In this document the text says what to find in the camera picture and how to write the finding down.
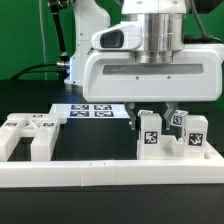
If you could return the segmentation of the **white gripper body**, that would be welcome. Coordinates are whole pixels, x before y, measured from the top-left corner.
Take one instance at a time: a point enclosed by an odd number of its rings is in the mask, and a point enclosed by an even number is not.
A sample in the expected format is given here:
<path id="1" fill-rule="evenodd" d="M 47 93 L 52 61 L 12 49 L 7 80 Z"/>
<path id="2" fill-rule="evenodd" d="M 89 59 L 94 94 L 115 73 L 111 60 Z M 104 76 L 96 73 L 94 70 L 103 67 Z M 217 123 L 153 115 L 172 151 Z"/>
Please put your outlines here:
<path id="1" fill-rule="evenodd" d="M 222 93 L 224 45 L 188 44 L 167 64 L 139 64 L 135 54 L 94 52 L 83 96 L 89 102 L 215 101 Z"/>

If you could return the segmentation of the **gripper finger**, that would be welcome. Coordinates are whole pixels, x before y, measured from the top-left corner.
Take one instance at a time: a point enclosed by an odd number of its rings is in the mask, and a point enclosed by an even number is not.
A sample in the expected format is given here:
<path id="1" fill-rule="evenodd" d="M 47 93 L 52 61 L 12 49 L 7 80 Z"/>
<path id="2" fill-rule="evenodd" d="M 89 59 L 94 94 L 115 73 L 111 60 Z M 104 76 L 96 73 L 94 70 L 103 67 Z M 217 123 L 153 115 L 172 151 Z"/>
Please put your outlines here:
<path id="1" fill-rule="evenodd" d="M 135 104 L 133 102 L 125 102 L 124 106 L 130 118 L 130 127 L 132 130 L 135 130 L 136 129 L 136 115 L 134 113 Z"/>
<path id="2" fill-rule="evenodd" d="M 165 119 L 165 127 L 167 130 L 170 129 L 171 126 L 171 118 L 178 109 L 178 103 L 177 102 L 167 102 L 166 103 L 167 109 L 163 115 Z"/>

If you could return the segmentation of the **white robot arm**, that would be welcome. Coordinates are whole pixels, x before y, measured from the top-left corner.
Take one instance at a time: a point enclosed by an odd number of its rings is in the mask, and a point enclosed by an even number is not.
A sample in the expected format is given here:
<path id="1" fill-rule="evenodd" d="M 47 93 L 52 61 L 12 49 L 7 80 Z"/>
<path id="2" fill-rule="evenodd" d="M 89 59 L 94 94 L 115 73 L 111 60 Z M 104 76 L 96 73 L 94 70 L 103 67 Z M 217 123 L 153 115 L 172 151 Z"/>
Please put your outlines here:
<path id="1" fill-rule="evenodd" d="M 137 102 L 165 102 L 171 120 L 177 104 L 215 101 L 222 92 L 224 44 L 184 34 L 184 19 L 197 13 L 194 0 L 117 0 L 122 19 L 109 24 L 95 0 L 73 5 L 76 52 L 70 80 L 89 102 L 122 102 L 133 113 Z"/>

